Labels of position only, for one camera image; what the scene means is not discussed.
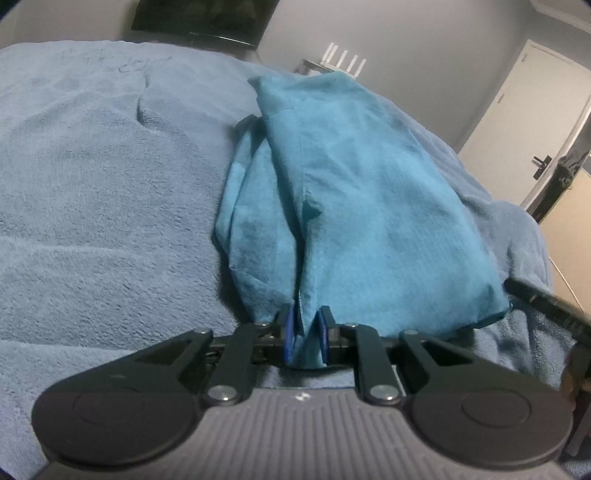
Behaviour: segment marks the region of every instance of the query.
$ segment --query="round black disc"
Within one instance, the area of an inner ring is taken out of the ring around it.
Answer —
[[[133,465],[162,455],[194,429],[194,397],[174,376],[108,377],[115,378],[95,376],[82,385],[73,377],[38,398],[33,429],[52,459],[98,468]]]
[[[556,459],[572,425],[568,403],[533,377],[507,372],[499,379],[471,367],[445,369],[446,379],[414,397],[411,418],[421,436],[478,468],[525,469]]]

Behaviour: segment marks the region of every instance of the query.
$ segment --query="door handle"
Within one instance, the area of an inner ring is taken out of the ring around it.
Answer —
[[[550,165],[551,161],[552,161],[552,157],[550,157],[550,156],[546,156],[546,158],[544,160],[540,160],[538,157],[534,157],[534,159],[532,160],[532,163],[536,167],[538,167],[538,171],[534,173],[534,180],[540,179],[540,177],[542,176],[544,171],[548,168],[548,165]]]

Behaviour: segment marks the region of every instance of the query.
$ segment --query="ribbed gray plate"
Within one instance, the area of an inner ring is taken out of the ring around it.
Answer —
[[[171,453],[123,472],[52,463],[37,480],[568,480],[555,463],[518,472],[465,467],[431,450],[395,408],[352,389],[255,390],[207,411]]]

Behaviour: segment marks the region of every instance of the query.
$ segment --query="wall-mounted tv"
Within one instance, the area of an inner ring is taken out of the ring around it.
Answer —
[[[133,30],[198,35],[257,48],[279,0],[140,0]]]

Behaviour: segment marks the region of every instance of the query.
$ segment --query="bed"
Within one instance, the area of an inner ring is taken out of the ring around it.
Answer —
[[[107,41],[10,46],[0,70],[0,466],[25,480],[45,464],[30,427],[44,388],[190,329],[227,335],[248,320],[213,227],[234,127],[260,114],[247,80],[272,70]],[[499,275],[550,288],[537,224],[494,202],[450,147],[381,101],[457,193]],[[558,386],[570,338],[514,307],[456,341]],[[269,387],[352,381],[349,371],[259,375]]]

